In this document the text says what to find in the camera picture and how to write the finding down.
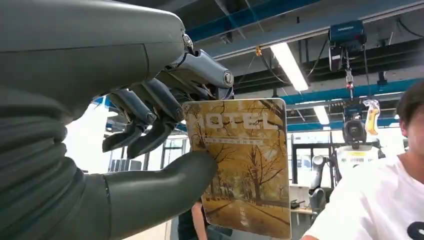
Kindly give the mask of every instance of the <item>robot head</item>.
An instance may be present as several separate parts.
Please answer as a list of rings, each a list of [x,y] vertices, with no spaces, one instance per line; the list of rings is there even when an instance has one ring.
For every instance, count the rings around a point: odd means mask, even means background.
[[[352,144],[367,141],[367,131],[360,120],[349,120],[343,126],[343,139],[346,143]]]

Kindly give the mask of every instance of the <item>robotic hand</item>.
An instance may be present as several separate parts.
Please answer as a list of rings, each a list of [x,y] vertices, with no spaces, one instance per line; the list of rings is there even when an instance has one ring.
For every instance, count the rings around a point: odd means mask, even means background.
[[[197,66],[210,59],[187,50],[176,15],[108,0],[2,0],[0,22],[0,239],[117,240],[191,208],[217,170],[206,152],[156,172],[84,175],[62,143],[65,125],[105,94],[130,124],[103,147],[134,143],[134,156],[154,147],[136,143],[146,125],[165,125],[154,134],[163,138],[182,119],[164,83],[199,99],[231,95],[222,89],[232,76],[222,72],[220,85],[206,71],[218,64]]]
[[[183,35],[183,41],[184,54],[174,63],[163,69],[156,78],[130,87],[142,102],[121,101],[114,96],[115,92],[110,94],[112,103],[120,109],[131,109],[124,113],[135,111],[133,116],[136,116],[138,122],[152,125],[152,129],[145,136],[141,136],[145,128],[132,127],[133,120],[128,117],[130,127],[122,133],[116,133],[106,138],[103,142],[104,152],[128,146],[127,156],[131,159],[160,146],[184,117],[181,105],[171,94],[169,88],[196,100],[221,100],[234,96],[234,77],[230,71],[203,50],[195,52],[188,35]],[[152,110],[134,105],[144,105],[143,102],[152,106]],[[156,121],[154,123],[147,122],[144,119],[146,116],[149,116],[150,120]]]

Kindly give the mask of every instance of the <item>man's ear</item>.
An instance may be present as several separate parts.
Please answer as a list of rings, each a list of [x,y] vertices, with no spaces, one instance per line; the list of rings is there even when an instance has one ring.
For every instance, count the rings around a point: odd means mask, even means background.
[[[408,137],[408,131],[407,131],[406,123],[401,120],[399,126],[400,126],[400,131],[402,132],[402,135],[404,137]]]

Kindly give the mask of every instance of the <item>dark hair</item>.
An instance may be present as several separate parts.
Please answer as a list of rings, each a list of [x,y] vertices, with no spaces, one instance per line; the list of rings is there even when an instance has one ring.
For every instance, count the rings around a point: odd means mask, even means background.
[[[424,105],[424,80],[420,80],[406,90],[397,104],[396,112],[400,120],[408,125],[416,110],[422,105]]]

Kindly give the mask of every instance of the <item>ceiling light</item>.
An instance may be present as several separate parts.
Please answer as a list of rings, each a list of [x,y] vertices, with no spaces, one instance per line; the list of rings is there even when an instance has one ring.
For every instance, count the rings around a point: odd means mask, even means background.
[[[116,116],[118,116],[118,113],[117,113],[117,112],[115,112],[115,111],[108,111],[108,112],[107,112],[107,117],[108,117],[108,118],[116,117]]]
[[[326,108],[324,106],[314,106],[313,110],[315,111],[320,124],[327,125],[330,123],[329,116],[327,115]]]
[[[307,90],[308,84],[306,83],[297,62],[290,51],[289,45],[287,45],[286,42],[278,43],[272,45],[271,50],[294,89],[298,92]]]

